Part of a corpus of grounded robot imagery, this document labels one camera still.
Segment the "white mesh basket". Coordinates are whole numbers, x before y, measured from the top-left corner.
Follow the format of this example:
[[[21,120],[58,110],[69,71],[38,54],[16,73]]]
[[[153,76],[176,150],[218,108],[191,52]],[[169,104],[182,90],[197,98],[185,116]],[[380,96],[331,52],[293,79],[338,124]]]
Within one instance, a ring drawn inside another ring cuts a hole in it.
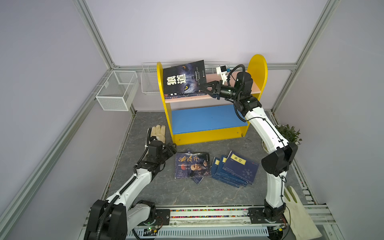
[[[130,111],[139,88],[135,71],[111,71],[96,94],[104,111]]]

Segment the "dark wolf cover book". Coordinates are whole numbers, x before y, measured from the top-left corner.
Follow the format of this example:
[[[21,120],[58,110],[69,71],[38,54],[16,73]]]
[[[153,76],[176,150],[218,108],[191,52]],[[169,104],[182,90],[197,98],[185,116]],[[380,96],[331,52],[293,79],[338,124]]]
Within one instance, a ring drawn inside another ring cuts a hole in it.
[[[164,94],[206,93],[200,89],[206,83],[204,60],[163,69]]]

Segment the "purple book with old man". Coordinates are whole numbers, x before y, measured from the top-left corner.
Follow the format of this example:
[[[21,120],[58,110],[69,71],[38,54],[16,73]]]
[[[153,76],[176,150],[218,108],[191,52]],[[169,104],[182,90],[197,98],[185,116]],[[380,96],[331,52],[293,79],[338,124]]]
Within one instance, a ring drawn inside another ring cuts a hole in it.
[[[191,94],[164,94],[165,100],[174,99],[188,99],[188,98],[209,98],[210,96],[206,93],[191,93]]]

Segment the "middle blue book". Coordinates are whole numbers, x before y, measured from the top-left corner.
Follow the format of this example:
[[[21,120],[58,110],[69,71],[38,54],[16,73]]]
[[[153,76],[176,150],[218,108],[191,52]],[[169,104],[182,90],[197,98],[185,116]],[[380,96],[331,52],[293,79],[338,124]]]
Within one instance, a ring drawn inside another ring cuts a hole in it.
[[[230,182],[233,182],[235,184],[242,185],[242,186],[246,187],[248,185],[247,181],[244,181],[244,180],[240,179],[239,177],[236,177],[236,176],[226,172],[223,169],[223,166],[224,166],[224,163],[226,162],[226,160],[227,160],[227,157],[222,155],[221,159],[219,161],[219,164],[218,164],[218,169],[216,170],[216,175],[221,177],[221,178],[224,178]]]

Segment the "beige work glove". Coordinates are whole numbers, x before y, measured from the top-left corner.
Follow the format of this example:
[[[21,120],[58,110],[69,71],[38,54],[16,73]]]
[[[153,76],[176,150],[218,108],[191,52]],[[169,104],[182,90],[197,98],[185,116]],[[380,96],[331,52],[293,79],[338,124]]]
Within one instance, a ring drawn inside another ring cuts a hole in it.
[[[166,143],[166,126],[157,125],[150,128],[150,143],[153,141],[160,141]]]

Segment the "separate blue yellow-label book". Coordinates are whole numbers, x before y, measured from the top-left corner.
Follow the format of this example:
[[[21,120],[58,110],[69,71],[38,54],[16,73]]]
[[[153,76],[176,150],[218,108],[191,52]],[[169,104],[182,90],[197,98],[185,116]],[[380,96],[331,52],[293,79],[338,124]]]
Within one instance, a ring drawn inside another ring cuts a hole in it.
[[[204,178],[192,178],[192,180],[198,185]]]

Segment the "potted green plant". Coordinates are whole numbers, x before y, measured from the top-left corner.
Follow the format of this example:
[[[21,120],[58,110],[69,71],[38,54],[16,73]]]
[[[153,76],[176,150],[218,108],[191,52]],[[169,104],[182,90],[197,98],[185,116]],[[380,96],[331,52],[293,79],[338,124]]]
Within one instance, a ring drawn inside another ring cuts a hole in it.
[[[288,143],[295,143],[300,145],[302,138],[300,137],[300,130],[295,130],[294,126],[289,125],[269,125],[269,137],[273,139],[273,145],[278,144],[277,148],[281,145],[284,147]]]

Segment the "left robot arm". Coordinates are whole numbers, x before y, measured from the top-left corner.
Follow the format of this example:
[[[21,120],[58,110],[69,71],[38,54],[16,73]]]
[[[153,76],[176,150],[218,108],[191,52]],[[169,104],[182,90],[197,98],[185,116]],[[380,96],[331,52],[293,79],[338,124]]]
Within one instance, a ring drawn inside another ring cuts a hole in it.
[[[128,233],[133,233],[139,239],[135,228],[141,223],[155,223],[157,214],[154,202],[137,202],[136,198],[175,153],[176,146],[166,143],[165,126],[148,128],[145,151],[133,166],[133,175],[110,197],[92,205],[84,238],[124,240]]]

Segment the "top blue yellow-label book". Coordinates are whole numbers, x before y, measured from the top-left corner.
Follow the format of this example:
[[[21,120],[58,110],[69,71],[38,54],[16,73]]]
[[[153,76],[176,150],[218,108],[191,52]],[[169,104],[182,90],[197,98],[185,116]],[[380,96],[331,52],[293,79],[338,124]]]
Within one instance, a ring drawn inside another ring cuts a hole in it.
[[[246,181],[248,184],[253,184],[256,174],[259,169],[259,164],[244,156],[230,151],[227,160],[223,165],[223,170],[227,173]]]

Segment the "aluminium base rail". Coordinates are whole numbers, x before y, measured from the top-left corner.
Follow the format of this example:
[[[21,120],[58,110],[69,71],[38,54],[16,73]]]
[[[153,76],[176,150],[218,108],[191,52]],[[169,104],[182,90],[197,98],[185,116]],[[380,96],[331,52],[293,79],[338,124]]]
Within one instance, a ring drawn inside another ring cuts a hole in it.
[[[128,213],[115,205],[102,218],[107,203],[91,208],[81,240],[293,240],[288,215],[273,223],[263,218],[261,206],[155,207],[138,204]]]

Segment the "lower blue book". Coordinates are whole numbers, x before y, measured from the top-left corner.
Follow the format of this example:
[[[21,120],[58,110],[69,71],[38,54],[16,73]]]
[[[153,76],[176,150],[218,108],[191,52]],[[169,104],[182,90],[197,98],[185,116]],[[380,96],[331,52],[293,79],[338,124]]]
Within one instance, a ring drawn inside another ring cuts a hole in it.
[[[226,177],[221,177],[221,176],[217,175],[219,163],[220,163],[219,159],[217,157],[214,157],[213,162],[212,162],[212,166],[211,166],[211,177],[215,180],[222,182],[222,183],[228,184],[228,185],[236,187],[236,188],[240,188],[241,185],[239,183],[231,181]]]

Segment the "white cloth glove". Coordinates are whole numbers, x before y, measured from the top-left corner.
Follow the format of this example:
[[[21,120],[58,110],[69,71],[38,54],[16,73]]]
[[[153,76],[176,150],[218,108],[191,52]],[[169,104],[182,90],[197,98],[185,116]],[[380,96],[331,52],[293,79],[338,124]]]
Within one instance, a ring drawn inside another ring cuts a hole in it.
[[[286,203],[284,215],[297,240],[314,240],[322,237],[298,194],[291,186],[284,187],[284,201]]]

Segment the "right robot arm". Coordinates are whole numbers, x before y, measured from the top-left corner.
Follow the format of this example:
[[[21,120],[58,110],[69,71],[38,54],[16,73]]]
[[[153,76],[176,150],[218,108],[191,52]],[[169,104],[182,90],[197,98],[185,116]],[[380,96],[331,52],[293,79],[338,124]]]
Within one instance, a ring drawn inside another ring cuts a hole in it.
[[[201,89],[214,99],[231,102],[237,117],[249,123],[262,138],[268,155],[262,159],[262,167],[267,172],[267,195],[262,216],[269,223],[279,220],[286,210],[284,190],[286,175],[297,153],[298,146],[289,142],[267,117],[262,104],[251,94],[257,78],[268,78],[268,67],[246,68],[243,64],[228,70],[226,66],[216,68],[219,81],[211,81]]]

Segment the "yellow wooden bookshelf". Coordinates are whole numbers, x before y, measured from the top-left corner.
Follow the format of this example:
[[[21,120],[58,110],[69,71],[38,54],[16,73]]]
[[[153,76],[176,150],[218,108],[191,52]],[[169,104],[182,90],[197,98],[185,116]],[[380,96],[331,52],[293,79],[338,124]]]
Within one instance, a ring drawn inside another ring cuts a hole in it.
[[[178,146],[244,137],[253,126],[263,140],[271,137],[272,123],[260,103],[261,93],[241,94],[233,105],[172,111],[162,100],[172,141]]]

